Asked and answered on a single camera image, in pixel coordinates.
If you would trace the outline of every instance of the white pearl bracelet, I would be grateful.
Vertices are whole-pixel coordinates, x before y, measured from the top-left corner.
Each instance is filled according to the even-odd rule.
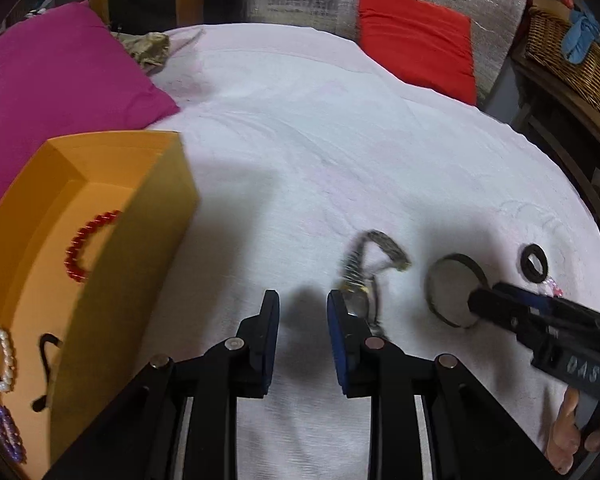
[[[0,328],[0,345],[4,354],[4,377],[0,377],[0,392],[6,393],[13,390],[13,376],[15,371],[13,349],[11,340],[6,330]]]

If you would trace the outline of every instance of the purple bead bracelet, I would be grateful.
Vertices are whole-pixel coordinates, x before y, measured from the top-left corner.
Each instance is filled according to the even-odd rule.
[[[9,410],[0,404],[0,442],[14,462],[24,462],[24,447],[20,432],[11,417]]]

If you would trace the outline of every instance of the black rubber ring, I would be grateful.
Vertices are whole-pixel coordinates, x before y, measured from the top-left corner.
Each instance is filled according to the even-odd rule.
[[[478,321],[480,321],[480,319],[476,319],[473,323],[471,323],[469,325],[465,325],[465,326],[458,325],[457,323],[454,323],[453,321],[447,319],[442,314],[440,314],[440,312],[436,308],[435,303],[433,302],[433,294],[432,294],[433,284],[431,281],[431,271],[437,266],[437,264],[444,262],[446,260],[449,260],[452,262],[458,262],[459,264],[463,264],[467,269],[469,269],[475,275],[476,278],[478,278],[478,282],[480,282],[480,285],[483,286],[484,288],[490,288],[489,280],[487,280],[486,274],[484,273],[484,271],[482,270],[480,265],[478,265],[476,263],[475,260],[472,260],[466,254],[461,254],[461,253],[453,253],[453,254],[448,254],[447,256],[443,256],[438,261],[433,263],[433,265],[430,266],[429,270],[427,271],[427,277],[425,279],[425,285],[424,285],[424,292],[425,292],[425,298],[427,300],[427,305],[429,305],[429,310],[432,311],[432,313],[435,314],[435,316],[440,321],[444,322],[445,324],[448,324],[450,327],[465,328],[465,329],[471,328],[471,327],[475,326],[475,324],[478,323]]]
[[[536,266],[529,259],[529,256],[535,256],[542,265],[542,272],[538,272]],[[539,245],[531,244],[522,249],[522,255],[520,256],[520,270],[522,270],[523,276],[528,279],[531,283],[542,283],[546,280],[549,275],[549,264],[546,260],[546,254]]]

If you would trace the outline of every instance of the bed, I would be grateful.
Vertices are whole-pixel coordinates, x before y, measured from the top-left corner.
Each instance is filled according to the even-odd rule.
[[[152,77],[180,112],[200,208],[164,283],[137,368],[202,354],[280,294],[273,382],[238,403],[242,478],[366,478],[369,403],[340,392],[325,304],[343,256],[377,229],[406,249],[381,275],[387,335],[406,353],[451,352],[543,448],[564,386],[513,336],[452,329],[427,310],[430,264],[461,252],[491,283],[535,291],[516,268],[542,246],[565,297],[600,311],[600,233],[568,179],[525,137],[471,107],[402,83],[351,41],[243,23],[198,34]]]

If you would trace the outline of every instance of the orange box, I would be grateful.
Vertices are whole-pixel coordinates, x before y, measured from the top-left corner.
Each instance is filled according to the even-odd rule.
[[[26,450],[21,472],[38,480],[126,385],[142,334],[198,195],[178,134],[101,132],[48,140],[0,202],[0,327],[16,362],[13,415]],[[115,224],[88,238],[77,283],[65,250],[94,216]],[[46,390],[38,339],[49,352]]]

